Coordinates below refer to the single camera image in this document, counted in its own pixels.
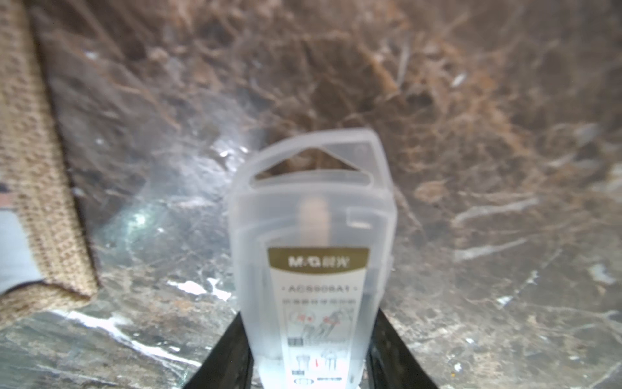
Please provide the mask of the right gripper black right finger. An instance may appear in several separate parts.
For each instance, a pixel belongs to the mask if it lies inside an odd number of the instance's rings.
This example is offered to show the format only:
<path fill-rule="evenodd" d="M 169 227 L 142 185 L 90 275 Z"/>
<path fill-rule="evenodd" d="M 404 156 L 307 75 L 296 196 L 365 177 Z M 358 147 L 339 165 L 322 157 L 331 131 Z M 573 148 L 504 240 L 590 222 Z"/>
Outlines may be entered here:
<path fill-rule="evenodd" d="M 375 320 L 366 367 L 370 388 L 438 389 L 382 310 Z"/>

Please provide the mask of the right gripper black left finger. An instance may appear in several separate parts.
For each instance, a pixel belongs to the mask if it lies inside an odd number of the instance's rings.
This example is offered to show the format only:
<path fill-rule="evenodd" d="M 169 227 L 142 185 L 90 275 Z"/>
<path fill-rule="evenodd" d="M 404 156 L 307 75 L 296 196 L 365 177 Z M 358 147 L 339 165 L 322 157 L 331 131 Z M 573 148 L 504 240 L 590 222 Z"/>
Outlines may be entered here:
<path fill-rule="evenodd" d="M 238 313 L 183 389 L 250 389 L 254 358 Z"/>

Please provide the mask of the clear compass case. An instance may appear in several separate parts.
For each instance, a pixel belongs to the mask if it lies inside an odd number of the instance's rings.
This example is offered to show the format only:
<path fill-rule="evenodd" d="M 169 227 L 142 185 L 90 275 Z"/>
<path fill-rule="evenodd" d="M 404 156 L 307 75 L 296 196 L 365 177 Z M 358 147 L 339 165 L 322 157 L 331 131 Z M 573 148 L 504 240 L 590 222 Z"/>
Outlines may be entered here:
<path fill-rule="evenodd" d="M 397 206 L 371 129 L 249 158 L 228 197 L 236 295 L 265 388 L 356 388 L 392 269 Z"/>

